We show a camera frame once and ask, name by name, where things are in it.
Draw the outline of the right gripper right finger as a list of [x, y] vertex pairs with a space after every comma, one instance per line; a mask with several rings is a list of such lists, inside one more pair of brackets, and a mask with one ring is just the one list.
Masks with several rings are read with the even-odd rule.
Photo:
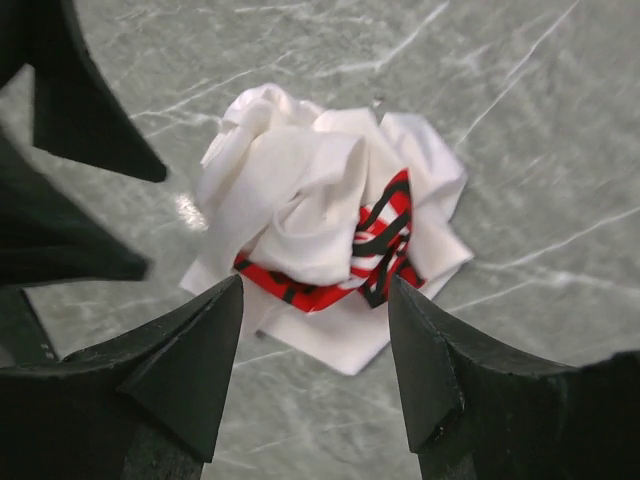
[[635, 479], [639, 355], [580, 367], [507, 345], [401, 278], [388, 315], [409, 448], [425, 479]]

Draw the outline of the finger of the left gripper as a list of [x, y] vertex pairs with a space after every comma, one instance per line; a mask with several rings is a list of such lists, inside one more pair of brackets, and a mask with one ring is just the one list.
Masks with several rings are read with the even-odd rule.
[[1, 85], [34, 70], [32, 145], [54, 156], [161, 183], [167, 167], [93, 61], [72, 1], [1, 3]]

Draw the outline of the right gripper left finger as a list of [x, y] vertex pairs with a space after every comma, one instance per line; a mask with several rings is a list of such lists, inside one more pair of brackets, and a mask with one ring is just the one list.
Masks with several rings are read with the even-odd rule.
[[62, 360], [1, 371], [5, 479], [197, 479], [214, 456], [243, 316], [229, 277]]

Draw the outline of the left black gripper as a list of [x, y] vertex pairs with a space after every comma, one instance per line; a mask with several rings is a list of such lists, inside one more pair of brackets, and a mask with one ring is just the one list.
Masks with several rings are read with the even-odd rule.
[[[111, 235], [1, 136], [1, 285], [141, 281], [150, 262]], [[26, 292], [1, 290], [1, 367], [58, 363]]]

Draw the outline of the white t-shirt red print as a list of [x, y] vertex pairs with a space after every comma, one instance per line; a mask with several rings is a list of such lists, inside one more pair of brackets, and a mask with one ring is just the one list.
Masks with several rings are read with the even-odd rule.
[[388, 344], [392, 277], [433, 298], [473, 256], [450, 224], [466, 171], [420, 115], [330, 110], [265, 84], [228, 107], [201, 165], [208, 228], [182, 287], [240, 274], [246, 333], [344, 375]]

